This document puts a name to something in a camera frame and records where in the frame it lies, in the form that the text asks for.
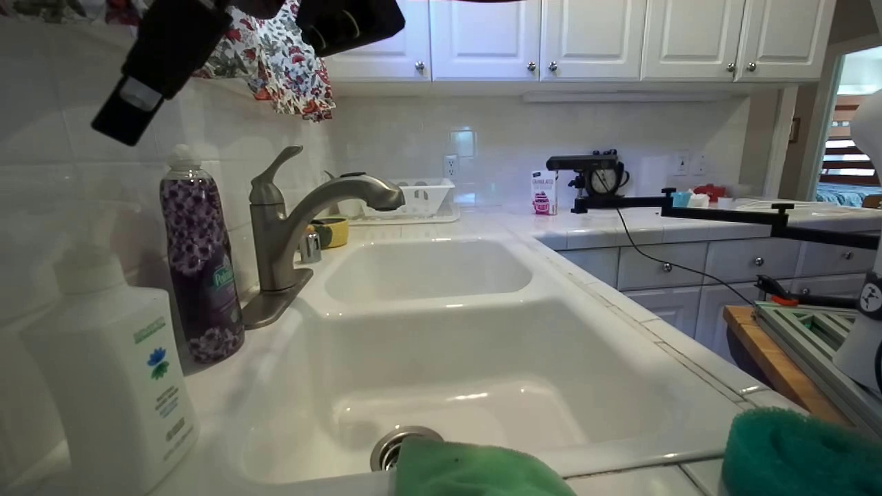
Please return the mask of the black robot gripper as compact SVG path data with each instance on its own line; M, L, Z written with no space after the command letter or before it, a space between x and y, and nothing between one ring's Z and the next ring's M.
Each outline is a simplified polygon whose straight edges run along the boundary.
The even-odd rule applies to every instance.
M214 52L283 42L327 57L385 42L405 28L398 0L155 0L92 127L134 147L166 98Z

